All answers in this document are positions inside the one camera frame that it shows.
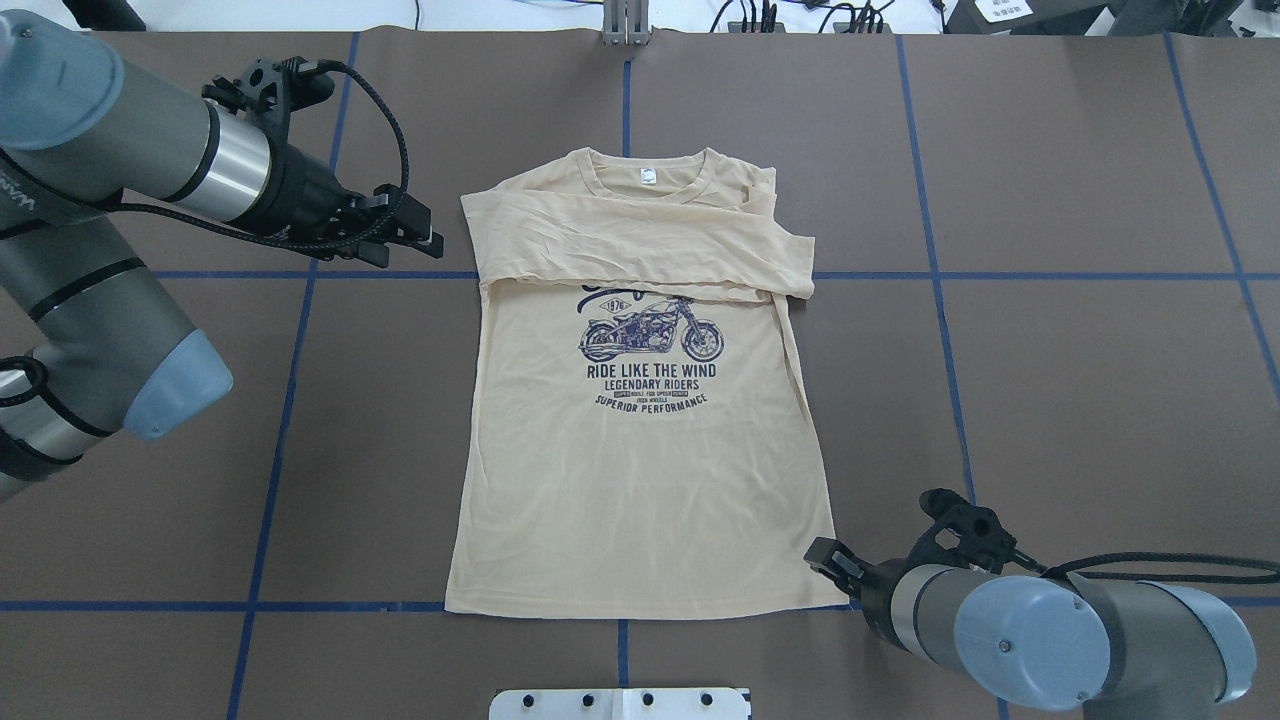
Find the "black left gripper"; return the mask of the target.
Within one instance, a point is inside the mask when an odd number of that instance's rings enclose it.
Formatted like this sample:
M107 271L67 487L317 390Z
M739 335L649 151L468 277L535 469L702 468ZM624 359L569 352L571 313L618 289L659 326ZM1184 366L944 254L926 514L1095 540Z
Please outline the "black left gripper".
M261 197L255 202L255 234L269 237L287 233L288 249L300 245L332 243L344 233L348 243L330 251L330 259L361 261L387 269L390 250L399 246L442 246L443 236L435 232L433 211L417 199L393 184L375 188L375 199L396 205L390 218L371 240L356 241L353 236L369 229L384 210L358 210L351 201L360 193L347 191L333 172L317 159L297 147L271 140L270 172Z

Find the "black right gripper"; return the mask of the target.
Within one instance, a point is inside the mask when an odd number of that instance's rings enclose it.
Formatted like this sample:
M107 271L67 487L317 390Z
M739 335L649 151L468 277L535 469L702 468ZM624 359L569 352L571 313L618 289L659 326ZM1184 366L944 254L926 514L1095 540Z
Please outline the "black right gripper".
M913 550L905 559L870 562L856 556L836 538L817 537L805 551L809 568L826 577L836 588L861 607L870 630L882 641L905 650L893 628L891 603L905 574L919 565L922 556Z

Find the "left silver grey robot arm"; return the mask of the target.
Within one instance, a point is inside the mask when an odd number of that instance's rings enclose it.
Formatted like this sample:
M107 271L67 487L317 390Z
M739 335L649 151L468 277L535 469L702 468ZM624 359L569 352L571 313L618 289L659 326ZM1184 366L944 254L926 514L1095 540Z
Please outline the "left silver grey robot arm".
M399 179L346 188L289 140L334 74L378 106ZM348 63L256 60L191 94L114 47L24 9L3 12L3 290L44 342L3 359L3 497L127 430L154 441L228 395L233 375L111 223L140 213L319 261L384 268L390 246L440 258L410 195L404 135Z

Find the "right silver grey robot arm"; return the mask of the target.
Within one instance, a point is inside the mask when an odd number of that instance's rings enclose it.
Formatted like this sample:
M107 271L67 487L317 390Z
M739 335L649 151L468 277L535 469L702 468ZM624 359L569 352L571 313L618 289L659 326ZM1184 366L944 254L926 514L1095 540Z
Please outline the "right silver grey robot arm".
M1085 719L1216 719L1260 666L1243 619L1215 594L1066 570L1014 575L1016 551L922 537L868 562L815 538L810 569L855 600L870 630L1010 705Z

